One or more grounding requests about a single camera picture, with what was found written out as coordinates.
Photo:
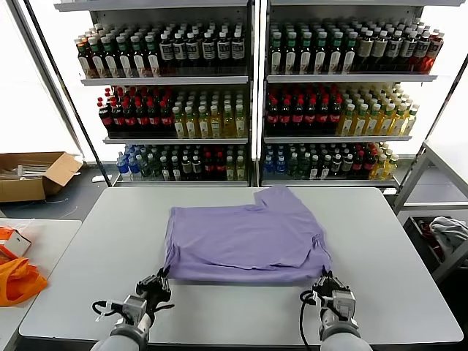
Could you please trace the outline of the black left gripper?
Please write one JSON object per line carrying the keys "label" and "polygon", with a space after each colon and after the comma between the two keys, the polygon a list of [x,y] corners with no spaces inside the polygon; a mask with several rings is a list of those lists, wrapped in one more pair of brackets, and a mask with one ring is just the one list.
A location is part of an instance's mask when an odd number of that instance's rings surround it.
{"label": "black left gripper", "polygon": [[160,268],[156,274],[151,274],[140,280],[135,288],[136,293],[146,300],[146,312],[157,313],[164,309],[171,309],[171,289],[168,280],[169,269]]}

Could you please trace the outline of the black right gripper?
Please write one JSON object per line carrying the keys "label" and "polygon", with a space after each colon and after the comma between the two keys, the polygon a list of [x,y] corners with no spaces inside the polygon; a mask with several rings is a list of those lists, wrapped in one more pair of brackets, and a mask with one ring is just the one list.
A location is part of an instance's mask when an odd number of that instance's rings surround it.
{"label": "black right gripper", "polygon": [[317,299],[320,300],[323,309],[332,309],[336,307],[333,291],[350,292],[351,289],[334,276],[332,271],[322,269],[320,278],[312,285],[312,291],[315,292]]}

